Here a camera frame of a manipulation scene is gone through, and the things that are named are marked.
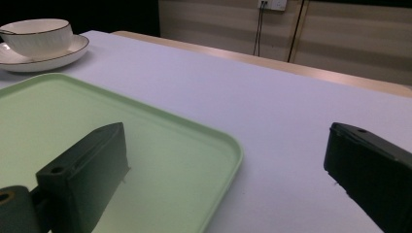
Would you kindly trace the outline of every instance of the dark background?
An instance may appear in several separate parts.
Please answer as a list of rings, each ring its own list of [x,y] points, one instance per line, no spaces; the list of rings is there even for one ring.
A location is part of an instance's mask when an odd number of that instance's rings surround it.
[[[89,30],[108,33],[125,30],[160,36],[157,0],[104,3],[47,0],[9,1],[3,4],[0,26],[32,18],[62,18],[70,21],[74,34]]]

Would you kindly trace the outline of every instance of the saucer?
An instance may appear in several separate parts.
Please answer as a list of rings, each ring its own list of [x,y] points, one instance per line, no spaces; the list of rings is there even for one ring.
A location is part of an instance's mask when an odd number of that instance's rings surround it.
[[[38,72],[68,65],[87,52],[88,38],[73,35],[72,45],[60,56],[34,60],[11,50],[5,43],[0,44],[0,69],[14,72]]]

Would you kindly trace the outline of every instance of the electrical outlet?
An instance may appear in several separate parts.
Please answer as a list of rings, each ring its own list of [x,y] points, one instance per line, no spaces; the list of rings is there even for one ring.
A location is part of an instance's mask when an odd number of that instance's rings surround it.
[[[266,2],[266,5],[264,5],[265,10],[284,11],[288,0],[257,0],[258,9],[260,9],[263,2]]]
[[[286,9],[287,0],[273,0],[270,9],[275,11],[284,11]]]
[[[257,7],[260,9],[261,4],[263,4],[263,2],[266,2],[266,4],[264,5],[264,9],[270,10],[270,6],[272,5],[272,1],[273,0],[257,0]]]

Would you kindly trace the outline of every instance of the wooden table edge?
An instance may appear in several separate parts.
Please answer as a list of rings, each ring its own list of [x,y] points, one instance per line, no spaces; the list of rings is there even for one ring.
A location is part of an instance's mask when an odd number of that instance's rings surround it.
[[[139,41],[155,43],[158,45],[168,46],[172,48],[190,50],[195,52],[201,52],[205,54],[214,55],[217,57],[232,59],[236,61],[241,61],[261,67],[266,67],[274,70],[284,71],[288,73],[293,73],[296,75],[310,77],[314,79],[319,79],[323,81],[346,84],[371,90],[376,90],[380,92],[390,93],[403,97],[412,98],[412,86],[397,84],[397,83],[386,83],[382,81],[375,81],[371,79],[366,79],[357,76],[345,75],[337,72],[292,64],[284,61],[278,61],[263,57],[257,57],[252,55],[247,55],[244,53],[214,49],[199,45],[194,45],[185,42],[178,42],[164,38],[158,38],[153,36],[148,36],[144,34],[129,32],[129,31],[116,31],[112,34],[127,37],[130,39],[135,39]]]

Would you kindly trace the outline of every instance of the power cable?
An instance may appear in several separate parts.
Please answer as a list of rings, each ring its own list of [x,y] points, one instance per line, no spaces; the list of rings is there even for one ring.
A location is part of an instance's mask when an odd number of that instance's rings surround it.
[[[257,35],[255,37],[255,48],[254,48],[254,55],[257,50],[257,56],[260,56],[260,34],[261,34],[261,26],[263,23],[263,10],[264,7],[266,6],[267,1],[261,1],[260,2],[260,8],[258,11],[258,21],[257,21]]]

